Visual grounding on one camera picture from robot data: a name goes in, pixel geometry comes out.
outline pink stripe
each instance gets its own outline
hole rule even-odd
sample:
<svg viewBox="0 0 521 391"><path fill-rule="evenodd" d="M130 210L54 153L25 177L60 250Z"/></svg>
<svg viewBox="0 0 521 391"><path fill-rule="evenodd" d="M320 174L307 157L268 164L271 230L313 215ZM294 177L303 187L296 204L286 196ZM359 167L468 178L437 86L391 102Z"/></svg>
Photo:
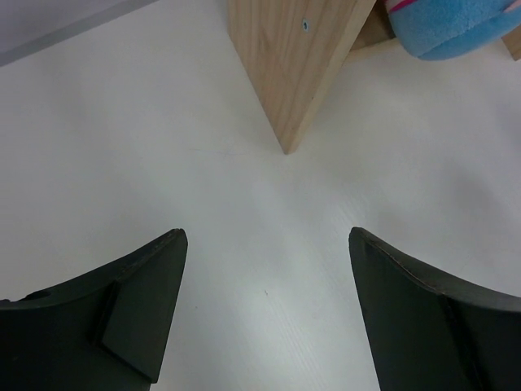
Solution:
<svg viewBox="0 0 521 391"><path fill-rule="evenodd" d="M416 0L385 0L387 6L387 12L395 12L403 7L407 7L409 4L416 2Z"/></svg>
<svg viewBox="0 0 521 391"><path fill-rule="evenodd" d="M515 10L517 7L521 7L521 0L518 0L517 2L514 2L510 7L508 7L505 12L510 12Z"/></svg>

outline wooden furniture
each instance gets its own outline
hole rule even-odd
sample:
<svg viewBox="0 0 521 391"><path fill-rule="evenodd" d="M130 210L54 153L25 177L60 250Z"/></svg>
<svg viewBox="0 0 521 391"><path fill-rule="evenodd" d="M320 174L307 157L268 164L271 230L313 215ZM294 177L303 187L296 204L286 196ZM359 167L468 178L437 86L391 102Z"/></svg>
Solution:
<svg viewBox="0 0 521 391"><path fill-rule="evenodd" d="M228 0L228 31L285 153L343 64L398 44L381 0ZM505 43L521 57L521 29Z"/></svg>

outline stuffed toy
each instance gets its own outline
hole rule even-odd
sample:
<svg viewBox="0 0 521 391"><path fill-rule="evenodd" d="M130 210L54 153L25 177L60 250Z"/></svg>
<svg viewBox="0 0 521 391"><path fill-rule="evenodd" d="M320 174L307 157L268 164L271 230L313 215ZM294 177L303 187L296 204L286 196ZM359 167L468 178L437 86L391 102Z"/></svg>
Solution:
<svg viewBox="0 0 521 391"><path fill-rule="evenodd" d="M450 59L521 24L521 0L385 0L392 28L420 59Z"/></svg>

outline blue fabric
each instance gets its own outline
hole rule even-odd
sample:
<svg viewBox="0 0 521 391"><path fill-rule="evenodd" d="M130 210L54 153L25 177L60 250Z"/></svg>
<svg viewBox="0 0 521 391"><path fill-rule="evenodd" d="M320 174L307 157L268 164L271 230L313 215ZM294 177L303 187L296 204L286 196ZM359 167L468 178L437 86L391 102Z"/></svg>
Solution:
<svg viewBox="0 0 521 391"><path fill-rule="evenodd" d="M505 35L521 24L514 0L418 0L389 16L404 48L420 59L449 59Z"/></svg>

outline wooden board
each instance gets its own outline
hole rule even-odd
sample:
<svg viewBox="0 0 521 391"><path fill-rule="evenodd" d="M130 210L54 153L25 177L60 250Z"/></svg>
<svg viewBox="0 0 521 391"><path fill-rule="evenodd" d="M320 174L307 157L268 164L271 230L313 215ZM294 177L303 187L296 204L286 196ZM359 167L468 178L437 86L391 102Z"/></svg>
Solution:
<svg viewBox="0 0 521 391"><path fill-rule="evenodd" d="M503 42L515 60L521 59L521 26L503 37Z"/></svg>
<svg viewBox="0 0 521 391"><path fill-rule="evenodd" d="M377 1L357 40L353 43L346 62L368 57L398 44L385 5L382 1Z"/></svg>
<svg viewBox="0 0 521 391"><path fill-rule="evenodd" d="M231 40L285 153L298 147L374 3L228 0Z"/></svg>

